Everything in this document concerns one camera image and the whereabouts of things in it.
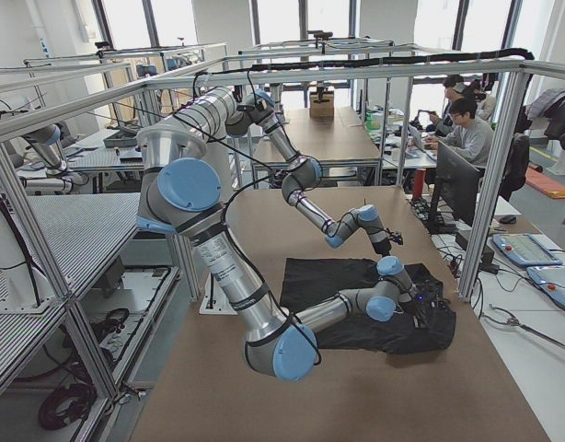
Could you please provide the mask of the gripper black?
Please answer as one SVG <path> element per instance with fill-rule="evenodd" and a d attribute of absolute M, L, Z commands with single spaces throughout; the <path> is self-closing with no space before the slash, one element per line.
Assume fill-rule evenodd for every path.
<path fill-rule="evenodd" d="M 415 328 L 437 328 L 439 323 L 448 321 L 448 300 L 443 289 L 442 282 L 418 283 L 410 294 L 411 300 L 401 304 Z"/>
<path fill-rule="evenodd" d="M 389 256 L 393 243 L 403 244 L 403 237 L 400 232 L 385 229 L 373 235 L 373 248 L 376 254 Z"/>

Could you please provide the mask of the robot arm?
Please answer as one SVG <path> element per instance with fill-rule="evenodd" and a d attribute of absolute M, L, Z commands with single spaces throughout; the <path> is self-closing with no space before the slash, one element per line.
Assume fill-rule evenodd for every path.
<path fill-rule="evenodd" d="M 321 182 L 323 168 L 315 158 L 302 155 L 294 147 L 268 94 L 261 90 L 253 92 L 240 102 L 233 101 L 231 109 L 225 105 L 227 99 L 235 99 L 233 92 L 218 87 L 194 99 L 170 118 L 198 135 L 205 144 L 218 141 L 214 132 L 220 127 L 231 136 L 244 133 L 252 124 L 261 127 L 286 162 L 286 169 L 271 174 L 280 181 L 283 199 L 321 230 L 330 247 L 338 248 L 360 228 L 368 235 L 375 253 L 381 256 L 390 254 L 392 242 L 402 242 L 399 233 L 384 228 L 373 205 L 352 209 L 335 221 L 305 196 L 306 191 Z"/>
<path fill-rule="evenodd" d="M 381 259 L 372 287 L 342 289 L 297 313 L 281 307 L 226 223 L 221 181 L 203 160 L 206 138 L 199 130 L 167 122 L 139 132 L 145 167 L 137 224 L 149 231 L 166 228 L 187 238 L 199 252 L 231 309 L 246 323 L 243 352 L 252 370 L 285 381 L 304 378 L 320 362 L 317 332 L 354 314 L 387 322 L 404 312 L 418 328 L 430 327 L 431 317 L 417 287 L 400 259 L 390 253 L 390 234 L 377 209 L 367 204 L 335 221 L 304 197 L 304 188 L 318 177 L 309 170 L 309 159 L 293 163 L 282 187 L 285 200 L 325 234 L 330 247 L 338 248 L 362 229 Z"/>

